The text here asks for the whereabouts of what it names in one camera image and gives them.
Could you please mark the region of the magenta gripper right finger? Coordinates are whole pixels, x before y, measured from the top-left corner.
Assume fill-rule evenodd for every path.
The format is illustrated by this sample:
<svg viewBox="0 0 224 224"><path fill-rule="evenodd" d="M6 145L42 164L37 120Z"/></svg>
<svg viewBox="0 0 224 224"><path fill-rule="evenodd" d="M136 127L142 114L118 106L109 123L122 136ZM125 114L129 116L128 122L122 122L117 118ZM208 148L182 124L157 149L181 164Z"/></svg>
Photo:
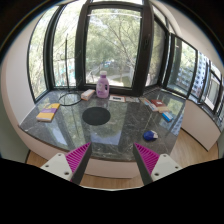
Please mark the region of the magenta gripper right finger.
<svg viewBox="0 0 224 224"><path fill-rule="evenodd" d="M182 169L168 154L158 154L138 143L133 144L133 154L144 185Z"/></svg>

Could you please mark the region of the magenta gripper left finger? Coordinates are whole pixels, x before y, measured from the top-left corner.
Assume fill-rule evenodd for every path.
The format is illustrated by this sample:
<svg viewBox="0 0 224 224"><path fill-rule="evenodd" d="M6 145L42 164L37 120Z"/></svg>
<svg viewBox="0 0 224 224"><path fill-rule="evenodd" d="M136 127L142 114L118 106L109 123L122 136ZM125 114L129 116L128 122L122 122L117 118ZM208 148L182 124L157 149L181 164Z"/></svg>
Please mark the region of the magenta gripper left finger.
<svg viewBox="0 0 224 224"><path fill-rule="evenodd" d="M42 169L79 185L92 154L92 144L86 143L67 154L57 153Z"/></svg>

